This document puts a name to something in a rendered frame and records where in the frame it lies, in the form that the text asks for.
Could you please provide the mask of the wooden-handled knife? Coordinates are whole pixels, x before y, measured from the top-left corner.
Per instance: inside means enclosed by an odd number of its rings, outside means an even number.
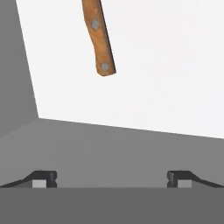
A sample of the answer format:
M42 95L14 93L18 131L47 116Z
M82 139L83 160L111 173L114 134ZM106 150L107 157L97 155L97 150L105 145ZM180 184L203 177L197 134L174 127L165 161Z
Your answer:
M81 0L84 20L92 40L96 71L101 76L116 73L101 0Z

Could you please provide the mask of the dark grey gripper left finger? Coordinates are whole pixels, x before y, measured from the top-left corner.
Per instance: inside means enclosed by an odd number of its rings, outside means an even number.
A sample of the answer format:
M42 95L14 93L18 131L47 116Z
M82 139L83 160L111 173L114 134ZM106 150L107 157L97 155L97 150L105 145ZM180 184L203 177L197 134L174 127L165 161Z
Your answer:
M0 188L56 188L56 171L33 171L23 179L0 185Z

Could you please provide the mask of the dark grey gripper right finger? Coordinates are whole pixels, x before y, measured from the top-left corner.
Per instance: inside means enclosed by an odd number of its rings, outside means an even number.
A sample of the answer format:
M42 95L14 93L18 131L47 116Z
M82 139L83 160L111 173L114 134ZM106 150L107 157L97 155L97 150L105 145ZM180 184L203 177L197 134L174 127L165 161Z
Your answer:
M168 171L167 179L168 188L224 188L224 185L201 179L191 171Z

